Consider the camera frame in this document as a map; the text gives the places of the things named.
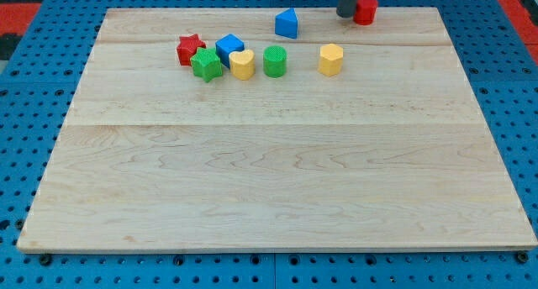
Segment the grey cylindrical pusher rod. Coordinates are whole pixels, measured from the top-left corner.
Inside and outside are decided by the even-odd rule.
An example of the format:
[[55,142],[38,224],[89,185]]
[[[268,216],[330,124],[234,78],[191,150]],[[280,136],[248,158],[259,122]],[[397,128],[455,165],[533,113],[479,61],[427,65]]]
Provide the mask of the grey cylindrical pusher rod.
[[341,18],[351,18],[356,12],[356,0],[338,0],[336,14]]

